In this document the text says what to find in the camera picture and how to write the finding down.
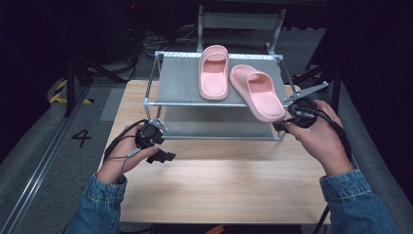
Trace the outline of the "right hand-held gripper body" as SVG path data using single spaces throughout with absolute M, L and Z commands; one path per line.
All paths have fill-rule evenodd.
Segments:
M 282 120 L 282 128 L 286 128 L 287 123 L 292 123 L 300 128 L 310 128 L 320 117 L 329 121 L 329 117 L 321 110 L 318 110 L 315 102 L 308 98 L 303 91 L 296 90 L 291 86 L 292 95 L 287 99 L 290 105 L 286 108 L 290 117 Z

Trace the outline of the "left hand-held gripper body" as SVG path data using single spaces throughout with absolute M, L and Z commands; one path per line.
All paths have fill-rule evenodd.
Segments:
M 155 144 L 162 144 L 165 139 L 159 128 L 143 119 L 137 122 L 139 130 L 135 134 L 135 144 L 138 148 L 148 148 Z

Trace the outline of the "pink slipper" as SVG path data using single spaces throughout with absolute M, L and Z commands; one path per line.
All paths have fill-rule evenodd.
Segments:
M 202 98 L 222 100 L 228 95 L 229 56 L 224 46 L 205 48 L 199 59 L 199 92 Z
M 239 64 L 232 68 L 230 81 L 256 119 L 273 123 L 284 118 L 284 108 L 267 73 Z

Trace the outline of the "grey metal shoe rack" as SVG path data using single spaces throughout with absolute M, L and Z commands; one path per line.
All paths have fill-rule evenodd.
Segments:
M 158 52 L 143 106 L 165 138 L 283 140 L 284 133 L 256 119 L 233 85 L 222 100 L 199 91 L 198 53 Z

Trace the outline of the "person's right hand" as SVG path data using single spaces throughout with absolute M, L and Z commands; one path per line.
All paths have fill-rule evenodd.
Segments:
M 354 169 L 342 141 L 326 120 L 318 117 L 307 129 L 292 123 L 287 123 L 286 128 L 320 162 L 327 176 L 337 176 Z

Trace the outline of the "person's left hand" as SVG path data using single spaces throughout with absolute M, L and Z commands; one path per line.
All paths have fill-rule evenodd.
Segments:
M 126 132 L 97 172 L 96 177 L 98 179 L 106 183 L 116 184 L 124 173 L 132 170 L 142 160 L 159 151 L 158 146 L 151 146 L 137 151 L 134 137 L 138 130 L 139 126 L 134 126 Z

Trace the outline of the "black tripod stand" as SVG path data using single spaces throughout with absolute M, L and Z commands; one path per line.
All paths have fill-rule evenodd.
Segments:
M 342 65 L 343 62 L 341 60 L 329 61 L 325 64 L 318 65 L 315 68 L 306 71 L 305 73 L 292 75 L 290 83 L 298 85 L 318 75 L 318 85 L 320 85 L 322 82 L 326 82 L 328 86 L 331 86 L 329 103 L 335 111 L 338 111 L 342 84 Z
M 97 73 L 102 74 L 105 77 L 108 77 L 110 80 L 117 83 L 127 83 L 127 80 L 119 77 L 114 72 L 109 71 L 100 64 L 93 62 L 89 59 L 71 55 L 70 59 L 66 65 L 66 90 L 67 90 L 67 104 L 65 117 L 68 117 L 73 111 L 74 108 L 80 103 L 80 100 L 76 99 L 76 89 L 75 89 L 75 80 L 78 80 L 78 83 L 81 86 L 89 87 L 93 83 L 92 73 L 89 71 L 89 68 L 92 68 Z

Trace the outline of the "yellow black floor tape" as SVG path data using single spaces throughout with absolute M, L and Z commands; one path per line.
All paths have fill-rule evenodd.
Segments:
M 66 97 L 61 97 L 60 94 L 67 85 L 67 80 L 62 79 L 56 87 L 55 92 L 53 93 L 52 97 L 50 98 L 50 103 L 58 102 L 58 103 L 67 103 Z

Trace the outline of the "grey metal frame stand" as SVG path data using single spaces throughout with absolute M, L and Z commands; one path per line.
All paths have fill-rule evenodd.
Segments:
M 276 14 L 248 14 L 248 13 L 216 13 L 207 12 L 203 5 L 199 6 L 197 31 L 198 43 L 197 52 L 204 50 L 204 29 L 254 29 L 254 30 L 271 30 L 272 39 L 265 44 L 269 55 L 276 53 L 276 44 L 278 42 L 282 24 L 285 18 L 286 9 L 281 9 Z

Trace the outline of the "metal floor rail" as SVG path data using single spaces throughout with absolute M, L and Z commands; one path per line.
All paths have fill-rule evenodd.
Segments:
M 43 154 L 40 162 L 36 165 L 34 172 L 31 174 L 23 191 L 19 195 L 14 208 L 8 215 L 8 218 L 4 222 L 4 226 L 0 229 L 0 234 L 15 234 L 19 227 L 23 217 L 26 214 L 27 209 L 31 205 L 34 197 L 37 194 L 51 164 L 53 163 L 56 152 L 61 145 L 61 141 L 65 133 L 67 132 L 74 116 L 78 112 L 81 104 L 89 93 L 90 87 L 83 87 L 79 89 L 79 92 L 75 95 L 74 107 L 67 117 L 64 117 L 54 134 L 48 148 Z

